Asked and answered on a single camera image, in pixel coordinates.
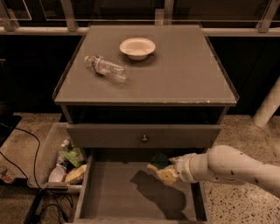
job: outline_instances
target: electrical cord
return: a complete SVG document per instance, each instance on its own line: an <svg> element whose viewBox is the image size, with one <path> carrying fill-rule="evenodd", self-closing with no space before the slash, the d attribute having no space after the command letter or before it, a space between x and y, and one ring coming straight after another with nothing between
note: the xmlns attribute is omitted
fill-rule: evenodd
<svg viewBox="0 0 280 224"><path fill-rule="evenodd" d="M37 155L38 155L38 152L39 152L39 148L40 148L40 145L41 145L41 142L40 140L34 135L32 134L30 131L28 130L25 130L25 129L20 129L20 128L16 128L16 127L10 127L10 126L7 126L5 124L3 124L2 122L0 122L0 125L4 126L5 128L8 128L8 129L14 129L14 130L20 130L20 131L23 131L33 137L36 138L36 140L38 141L38 147L36 149L36 153L35 153L35 159L34 159L34 164L33 164L33 175L34 175L34 179L35 179L35 182L36 182L36 185L37 187L40 189L40 190L43 190L42 187L39 185L38 181L37 181L37 178L36 178L36 160L37 160Z"/></svg>
<svg viewBox="0 0 280 224"><path fill-rule="evenodd" d="M73 206L74 206L73 198L69 193L62 193L59 195L65 197L69 201L70 207L73 208Z"/></svg>
<svg viewBox="0 0 280 224"><path fill-rule="evenodd" d="M0 151L0 154L1 154L2 157L3 157L4 159L6 159L10 164L16 166L16 167L24 174L24 176L27 178L26 174L23 172L22 169L20 169L20 167L19 167L17 164L14 164L13 162L11 162L1 151Z"/></svg>
<svg viewBox="0 0 280 224"><path fill-rule="evenodd" d="M20 128L16 128L16 127L10 127L10 126L7 126L7 125L5 125L5 124L3 124L3 123L1 123L1 122L0 122L0 125L4 126L5 128L8 128L8 129L21 130L21 131L23 131L23 132L25 132L25 133L27 133L27 134L29 134L29 135L31 135L31 136L33 136L33 137L36 138L36 140L38 141L38 147L37 147L37 149L36 149L35 159L34 159L34 164L33 164L33 175L34 175L34 179L35 179L35 182L36 182L36 185L38 186L38 188L39 188L40 190L44 191L44 190L41 188L41 186L39 185L38 181L37 181L36 172L35 172L35 171L36 171L37 155L38 155L38 152L39 152L39 147L40 147L40 145L41 145L39 139L38 139L34 134L32 134L30 131L27 131L27 130L25 130L25 129L20 129ZM0 154L1 154L9 163L11 163L12 165L15 165L15 166L25 175L25 177L28 179L28 177L27 177L26 174L22 171L22 169L20 169L16 164L12 163L1 151L0 151ZM61 195L61 196L64 196L64 197L69 201L69 204L70 204L71 207L74 206L73 198L71 197L70 194L68 194L68 195L70 195L70 199L69 199L65 194L60 194L60 195ZM63 209L62 209L62 207L60 206L60 203L58 202L57 197L56 197L56 194L55 194L54 192L53 192L53 196L54 196L54 198L55 198L57 204L53 204L53 203L52 203L52 204L50 204L50 205L44 207L44 208L41 210L41 212L40 212L40 214L39 214L39 216L38 216L38 217L39 217L40 223L41 223L41 216L42 216L42 213L43 213L48 207L51 207L51 206L54 206L54 207L57 207L57 208L58 208L58 211L59 211L58 223L59 223L59 224L60 224L60 214L62 214L62 217L63 217L64 221L68 221L67 215L65 214L65 212L64 212Z"/></svg>
<svg viewBox="0 0 280 224"><path fill-rule="evenodd" d="M58 215L58 223L59 224L61 224L61 222L60 222L60 208L59 208L59 206L57 205L57 204L50 204L50 205L47 205L47 206L45 206L42 210L41 210L41 212L40 212L40 214L38 215L39 216L39 219L40 219L40 223L42 223L42 214L43 214L43 212L48 208L48 207L57 207L57 209L58 209L58 211L59 211L59 215Z"/></svg>
<svg viewBox="0 0 280 224"><path fill-rule="evenodd" d="M55 198L56 203L57 203L58 206L59 206L59 209L60 209L60 211L61 211L63 220L66 221L66 222L68 222L68 217L67 217L66 213L63 211L62 207L60 206L60 203L59 203L58 199L56 198L56 195L54 194L53 196L54 196L54 198Z"/></svg>

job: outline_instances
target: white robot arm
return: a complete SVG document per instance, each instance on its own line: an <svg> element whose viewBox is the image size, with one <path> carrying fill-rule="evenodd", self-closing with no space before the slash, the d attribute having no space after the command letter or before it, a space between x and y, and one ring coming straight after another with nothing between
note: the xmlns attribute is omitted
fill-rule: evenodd
<svg viewBox="0 0 280 224"><path fill-rule="evenodd" d="M205 154L186 154L170 160L173 165L157 171L167 185L178 180L232 185L249 182L280 198L280 167L257 161L233 147L219 145Z"/></svg>

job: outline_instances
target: drawer knob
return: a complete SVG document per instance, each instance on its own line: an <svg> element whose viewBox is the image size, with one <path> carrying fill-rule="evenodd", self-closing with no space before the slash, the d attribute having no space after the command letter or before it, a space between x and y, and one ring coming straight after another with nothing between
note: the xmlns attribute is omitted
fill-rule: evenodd
<svg viewBox="0 0 280 224"><path fill-rule="evenodd" d="M142 141L142 143L146 144L149 142L149 138L146 135L143 135L141 141Z"/></svg>

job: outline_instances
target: open drawer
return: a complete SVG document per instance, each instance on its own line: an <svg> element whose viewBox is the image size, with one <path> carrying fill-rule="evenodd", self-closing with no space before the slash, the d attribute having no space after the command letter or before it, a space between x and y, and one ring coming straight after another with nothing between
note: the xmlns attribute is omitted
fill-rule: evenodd
<svg viewBox="0 0 280 224"><path fill-rule="evenodd" d="M73 223L208 223L200 184L166 186L149 173L155 151L93 150Z"/></svg>
<svg viewBox="0 0 280 224"><path fill-rule="evenodd" d="M220 125L68 124L74 144L85 148L209 148Z"/></svg>

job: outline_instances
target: speckled floor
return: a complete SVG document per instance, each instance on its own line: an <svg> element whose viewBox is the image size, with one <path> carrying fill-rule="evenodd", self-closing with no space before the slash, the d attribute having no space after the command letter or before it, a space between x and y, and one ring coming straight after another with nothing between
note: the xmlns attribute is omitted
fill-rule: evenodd
<svg viewBox="0 0 280 224"><path fill-rule="evenodd" d="M42 142L53 123L60 119L57 114L17 114L23 117L18 127L29 130ZM226 115L222 131L214 143L226 144L265 163L280 166L280 117L274 116L260 129L248 115ZM37 141L27 134L14 130L1 147L1 152L19 165L27 176L32 175L33 159ZM0 163L7 165L18 177L20 171L0 157ZM203 183L206 195L206 210L211 223L280 223L280 199L251 185L217 185ZM0 186L0 222L3 224L23 223L36 191L33 189ZM45 214L43 223L56 223L55 208L52 218Z"/></svg>

